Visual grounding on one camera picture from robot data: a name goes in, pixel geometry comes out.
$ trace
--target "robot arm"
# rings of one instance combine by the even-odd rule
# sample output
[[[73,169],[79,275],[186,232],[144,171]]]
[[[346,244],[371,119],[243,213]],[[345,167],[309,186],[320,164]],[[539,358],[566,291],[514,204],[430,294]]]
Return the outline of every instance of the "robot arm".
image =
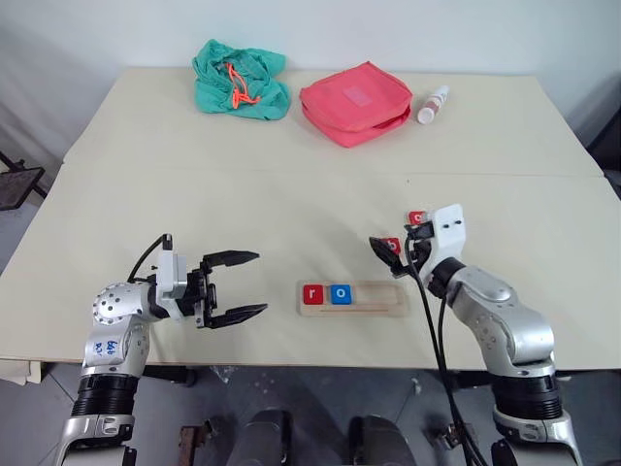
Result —
[[[159,244],[163,249],[156,274],[136,279],[140,264]],[[163,235],[143,254],[127,282],[106,286],[95,297],[79,395],[65,421],[55,466],[135,464],[136,451],[122,443],[132,437],[134,394],[147,363],[153,322],[192,317],[198,328],[219,328],[267,308],[254,304],[212,315],[217,307],[215,285],[209,280],[212,267],[243,264],[258,254],[237,250],[207,254],[198,269],[186,273],[185,258],[172,247],[171,235]]]
[[[411,253],[413,266],[432,294],[445,299],[471,329],[494,376],[493,416],[505,436],[492,448],[494,463],[581,466],[572,420],[562,408],[554,376],[550,325],[521,304],[507,283],[458,260],[466,241],[461,206],[431,212],[426,220],[418,227],[406,227],[414,243],[406,253]],[[371,245],[393,275],[408,272],[379,241],[372,238]]]

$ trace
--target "teal drawstring bag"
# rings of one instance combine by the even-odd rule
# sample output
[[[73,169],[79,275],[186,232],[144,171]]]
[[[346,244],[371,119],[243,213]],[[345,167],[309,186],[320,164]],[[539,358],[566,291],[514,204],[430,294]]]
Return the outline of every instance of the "teal drawstring bag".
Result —
[[[195,100],[202,112],[257,119],[281,119],[289,110],[289,89],[274,76],[284,69],[284,55],[261,49],[231,49],[211,39],[192,60],[196,72]],[[243,78],[249,100],[234,107],[236,89],[243,83],[231,78],[230,68]]]

